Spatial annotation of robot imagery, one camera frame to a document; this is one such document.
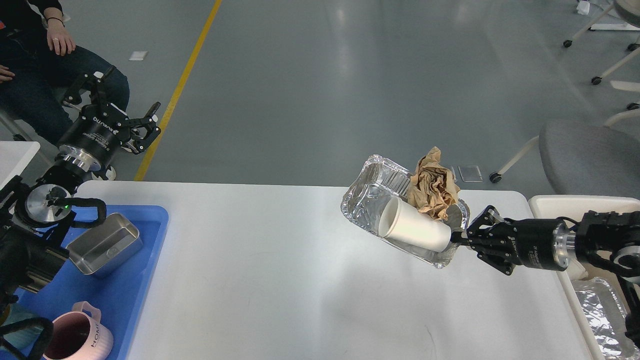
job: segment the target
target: jeans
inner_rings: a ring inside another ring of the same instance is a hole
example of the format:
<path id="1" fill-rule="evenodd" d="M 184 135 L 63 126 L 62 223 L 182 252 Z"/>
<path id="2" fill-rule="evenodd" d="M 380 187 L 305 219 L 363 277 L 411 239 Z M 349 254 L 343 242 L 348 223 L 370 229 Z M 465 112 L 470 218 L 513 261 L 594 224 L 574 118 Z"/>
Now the jeans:
<path id="1" fill-rule="evenodd" d="M 65 56 L 49 50 L 44 29 L 21 31 L 0 39 L 0 65 L 15 74 L 0 83 L 0 107 L 31 125 L 48 142 L 56 142 L 71 126 L 71 119 L 56 99 L 53 88 L 69 87 L 81 74 L 105 73 L 111 64 L 82 47 Z M 129 82 L 118 69 L 105 79 L 109 102 L 126 111 Z"/>

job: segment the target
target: chair leg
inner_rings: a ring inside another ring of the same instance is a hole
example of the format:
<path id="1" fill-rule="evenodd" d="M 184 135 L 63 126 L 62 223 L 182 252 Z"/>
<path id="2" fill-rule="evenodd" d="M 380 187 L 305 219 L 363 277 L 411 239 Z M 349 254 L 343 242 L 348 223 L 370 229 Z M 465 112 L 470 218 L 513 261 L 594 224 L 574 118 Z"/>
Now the chair leg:
<path id="1" fill-rule="evenodd" d="M 629 46 L 627 46 L 627 50 L 633 51 L 633 50 L 636 50 L 638 47 L 640 47 L 640 36 L 638 36 L 636 41 L 632 42 L 631 44 L 629 44 Z"/>
<path id="2" fill-rule="evenodd" d="M 636 102 L 630 102 L 627 104 L 627 110 L 640 109 L 640 100 Z"/>
<path id="3" fill-rule="evenodd" d="M 584 32 L 587 31 L 591 27 L 591 25 L 595 24 L 600 19 L 602 19 L 604 15 L 607 15 L 611 11 L 611 9 L 613 9 L 613 6 L 614 6 L 614 3 L 611 3 L 609 7 L 607 7 L 600 15 L 596 16 L 591 22 L 589 22 L 589 24 L 586 24 L 582 29 L 580 29 L 576 34 L 574 34 L 569 40 L 565 40 L 564 47 L 570 47 L 571 43 L 574 40 L 577 40 L 582 34 L 584 34 Z"/>
<path id="4" fill-rule="evenodd" d="M 602 82 L 602 79 L 611 75 L 612 72 L 618 70 L 622 65 L 626 64 L 632 58 L 635 58 L 638 54 L 640 54 L 640 47 L 636 50 L 633 50 L 629 55 L 625 56 L 622 60 L 618 61 L 615 65 L 605 70 L 600 76 L 595 76 L 591 79 L 591 83 L 597 85 Z"/>
<path id="5" fill-rule="evenodd" d="M 629 111 L 624 111 L 621 113 L 617 113 L 612 117 L 608 118 L 607 121 L 605 121 L 604 124 L 602 124 L 602 126 L 611 127 L 620 120 L 631 119 L 632 117 L 638 117 L 638 116 L 640 116 L 640 109 L 638 108 L 629 110 Z"/>
<path id="6" fill-rule="evenodd" d="M 7 130 L 9 130 L 9 132 L 11 134 L 18 134 L 21 137 L 23 137 L 23 139 L 25 139 L 25 141 L 28 142 L 33 142 L 34 139 L 32 139 L 26 132 L 25 130 L 23 130 L 20 126 L 13 124 L 10 125 L 9 121 L 3 119 L 2 117 L 0 117 L 0 122 L 2 123 L 2 125 L 4 127 L 7 128 Z M 42 159 L 42 161 L 44 161 L 45 164 L 47 164 L 47 166 L 53 166 L 53 162 L 44 154 L 44 152 L 42 152 L 42 150 L 38 150 L 38 156 Z"/>
<path id="7" fill-rule="evenodd" d="M 517 163 L 518 160 L 522 159 L 522 156 L 525 156 L 525 154 L 531 151 L 531 149 L 533 149 L 533 147 L 538 144 L 539 140 L 540 140 L 539 136 L 531 138 L 526 144 L 524 144 L 522 149 L 520 149 L 520 151 L 518 151 L 518 153 L 515 154 L 515 156 L 513 156 L 509 161 L 507 161 L 507 163 L 500 170 L 492 173 L 489 176 L 489 180 L 491 180 L 492 183 L 497 183 L 498 181 L 500 181 L 502 179 L 502 175 L 504 175 L 504 173 L 507 172 L 507 170 L 509 170 L 515 163 Z"/>

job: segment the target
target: foil in bin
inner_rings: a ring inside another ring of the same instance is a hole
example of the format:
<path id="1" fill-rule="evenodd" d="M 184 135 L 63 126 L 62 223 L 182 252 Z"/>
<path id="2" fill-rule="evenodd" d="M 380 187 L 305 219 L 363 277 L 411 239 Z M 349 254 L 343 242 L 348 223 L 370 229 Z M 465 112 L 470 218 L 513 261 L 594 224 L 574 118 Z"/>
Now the foil in bin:
<path id="1" fill-rule="evenodd" d="M 637 360 L 640 351 L 625 336 L 627 310 L 606 279 L 572 281 L 593 336 L 606 360 Z"/>
<path id="2" fill-rule="evenodd" d="M 138 228 L 119 213 L 109 215 L 104 223 L 67 245 L 69 258 L 78 270 L 96 277 L 106 277 L 140 249 Z"/>

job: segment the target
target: yellow line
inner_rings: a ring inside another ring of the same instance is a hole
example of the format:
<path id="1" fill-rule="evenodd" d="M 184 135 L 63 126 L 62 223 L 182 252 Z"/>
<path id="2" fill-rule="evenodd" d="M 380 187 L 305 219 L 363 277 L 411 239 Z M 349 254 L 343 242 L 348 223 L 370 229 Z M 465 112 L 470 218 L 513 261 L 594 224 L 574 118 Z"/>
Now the yellow line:
<path id="1" fill-rule="evenodd" d="M 211 23 L 213 19 L 216 17 L 218 13 L 218 8 L 220 7 L 220 3 L 222 0 L 216 0 L 216 3 L 213 5 L 213 9 L 211 9 L 211 13 L 209 13 L 209 17 L 207 18 L 207 22 L 204 24 L 202 31 L 200 32 L 200 36 L 198 37 L 198 41 L 196 45 L 193 47 L 193 51 L 191 52 L 191 56 L 189 57 L 189 61 L 187 61 L 187 65 L 184 67 L 182 71 L 182 75 L 180 80 L 178 81 L 178 86 L 175 87 L 173 91 L 173 95 L 171 96 L 171 101 L 169 101 L 169 105 L 166 106 L 166 110 L 164 111 L 164 115 L 162 116 L 162 120 L 160 120 L 159 127 L 162 129 L 162 133 L 157 137 L 154 143 L 147 149 L 147 153 L 145 157 L 142 159 L 142 164 L 138 168 L 138 172 L 136 173 L 136 177 L 133 179 L 135 181 L 142 181 L 147 174 L 147 170 L 149 169 L 149 165 L 151 165 L 151 160 L 154 158 L 154 154 L 156 153 L 156 149 L 160 144 L 160 140 L 162 140 L 162 136 L 166 131 L 166 127 L 169 124 L 169 120 L 171 120 L 171 115 L 173 114 L 173 109 L 175 109 L 175 105 L 178 103 L 180 96 L 182 95 L 182 90 L 184 89 L 184 85 L 187 83 L 189 79 L 189 75 L 191 74 L 191 69 L 193 69 L 193 65 L 196 63 L 196 59 L 198 58 L 198 54 L 200 54 L 200 49 L 202 48 L 202 44 L 204 43 L 207 34 L 209 33 L 209 28 L 211 27 Z"/>

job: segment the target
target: person's hand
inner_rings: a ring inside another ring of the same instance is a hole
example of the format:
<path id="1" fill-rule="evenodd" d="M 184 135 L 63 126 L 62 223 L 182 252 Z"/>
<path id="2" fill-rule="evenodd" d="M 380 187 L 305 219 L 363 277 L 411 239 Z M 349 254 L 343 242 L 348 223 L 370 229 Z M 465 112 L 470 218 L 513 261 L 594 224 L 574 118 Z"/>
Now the person's hand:
<path id="1" fill-rule="evenodd" d="M 55 51 L 60 56 L 70 54 L 73 50 L 76 50 L 76 42 L 62 25 L 62 21 L 50 19 L 47 23 L 49 25 L 47 29 L 49 50 Z"/>
<path id="2" fill-rule="evenodd" d="M 10 72 L 8 67 L 0 65 L 0 84 L 13 80 L 14 76 L 15 74 Z"/>

